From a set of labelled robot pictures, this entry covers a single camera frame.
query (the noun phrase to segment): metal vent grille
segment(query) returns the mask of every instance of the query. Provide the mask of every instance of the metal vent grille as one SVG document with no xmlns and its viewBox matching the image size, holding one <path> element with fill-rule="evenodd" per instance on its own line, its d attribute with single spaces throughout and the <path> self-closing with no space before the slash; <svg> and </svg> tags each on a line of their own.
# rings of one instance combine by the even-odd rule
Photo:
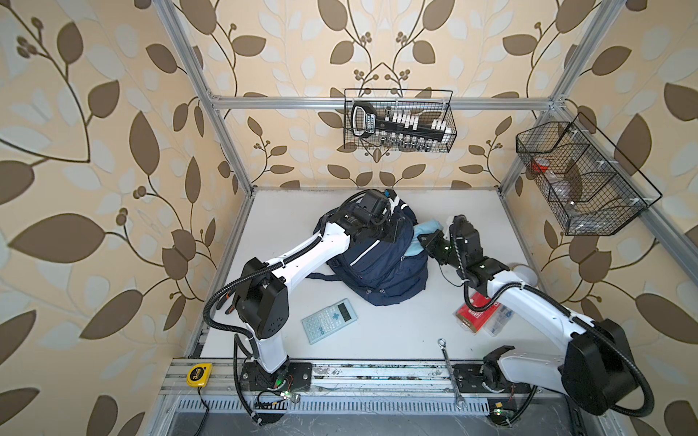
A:
<svg viewBox="0 0 698 436">
<path fill-rule="evenodd" d="M 204 396 L 211 413 L 244 413 L 240 402 L 235 397 Z M 197 396 L 182 398 L 177 406 L 178 412 L 203 412 L 204 406 Z M 326 397 L 302 396 L 301 402 L 289 401 L 277 404 L 271 409 L 258 412 L 286 411 L 295 414 L 400 414 L 400 415 L 480 415 L 489 414 L 486 398 L 466 398 L 464 410 L 455 407 L 452 397 L 444 398 L 381 398 L 365 397 Z"/>
</svg>

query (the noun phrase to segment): blue cloth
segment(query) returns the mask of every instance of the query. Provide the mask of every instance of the blue cloth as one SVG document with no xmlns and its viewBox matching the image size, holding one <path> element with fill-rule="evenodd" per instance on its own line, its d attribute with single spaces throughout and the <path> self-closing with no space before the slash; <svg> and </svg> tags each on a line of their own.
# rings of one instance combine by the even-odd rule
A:
<svg viewBox="0 0 698 436">
<path fill-rule="evenodd" d="M 434 233 L 436 230 L 443 230 L 443 226 L 437 220 L 427 221 L 426 223 L 417 224 L 415 226 L 415 235 L 412 238 L 410 246 L 407 247 L 405 257 L 416 256 L 422 252 L 423 247 L 417 240 L 417 236 L 421 234 Z"/>
</svg>

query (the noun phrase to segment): backpack strap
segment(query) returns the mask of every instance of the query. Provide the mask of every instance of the backpack strap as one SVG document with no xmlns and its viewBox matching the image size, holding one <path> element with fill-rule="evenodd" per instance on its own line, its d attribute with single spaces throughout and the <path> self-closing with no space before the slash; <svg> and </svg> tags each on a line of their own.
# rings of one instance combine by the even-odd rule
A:
<svg viewBox="0 0 698 436">
<path fill-rule="evenodd" d="M 306 278 L 315 278 L 317 280 L 324 280 L 326 282 L 339 282 L 342 279 L 337 277 L 336 274 L 332 274 L 331 276 L 328 276 L 326 274 L 321 274 L 321 273 L 310 273 Z"/>
</svg>

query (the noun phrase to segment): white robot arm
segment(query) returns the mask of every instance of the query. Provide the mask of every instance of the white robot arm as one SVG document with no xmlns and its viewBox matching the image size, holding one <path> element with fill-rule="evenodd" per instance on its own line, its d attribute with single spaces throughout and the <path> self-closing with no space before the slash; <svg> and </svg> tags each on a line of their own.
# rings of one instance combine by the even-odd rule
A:
<svg viewBox="0 0 698 436">
<path fill-rule="evenodd" d="M 215 329 L 247 336 L 259 366 L 269 380 L 279 378 L 288 362 L 279 331 L 288 319 L 288 298 L 297 284 L 320 265 L 367 237 L 394 241 L 401 224 L 392 219 L 399 203 L 394 191 L 357 193 L 330 216 L 320 230 L 282 256 L 247 262 L 242 277 L 227 284 L 208 300 L 204 321 Z M 439 230 L 420 235 L 419 242 L 440 264 L 450 264 L 477 292 L 490 298 L 483 311 L 496 301 L 512 309 L 548 337 L 560 350 L 556 355 L 527 353 L 514 346 L 500 347 L 484 358 L 486 383 L 498 389 L 503 382 L 528 383 L 567 394 L 582 409 L 602 414 L 609 408 L 631 416 L 645 416 L 653 408 L 652 392 L 632 360 L 625 334 L 610 320 L 594 322 L 571 311 L 531 287 L 501 262 L 484 256 L 477 230 L 464 216 L 454 217 L 450 241 Z M 223 295 L 231 295 L 246 328 L 219 324 L 210 310 Z M 645 404 L 637 410 L 615 404 L 640 386 Z"/>
</svg>

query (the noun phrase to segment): calculator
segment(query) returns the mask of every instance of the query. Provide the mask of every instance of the calculator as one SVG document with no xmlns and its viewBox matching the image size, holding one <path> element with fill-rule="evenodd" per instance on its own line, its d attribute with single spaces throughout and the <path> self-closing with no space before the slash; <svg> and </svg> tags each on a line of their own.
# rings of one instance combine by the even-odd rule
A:
<svg viewBox="0 0 698 436">
<path fill-rule="evenodd" d="M 301 320 L 311 344 L 326 338 L 335 331 L 357 320 L 354 309 L 349 304 L 349 300 L 344 299 L 338 303 L 315 312 L 309 317 Z"/>
</svg>

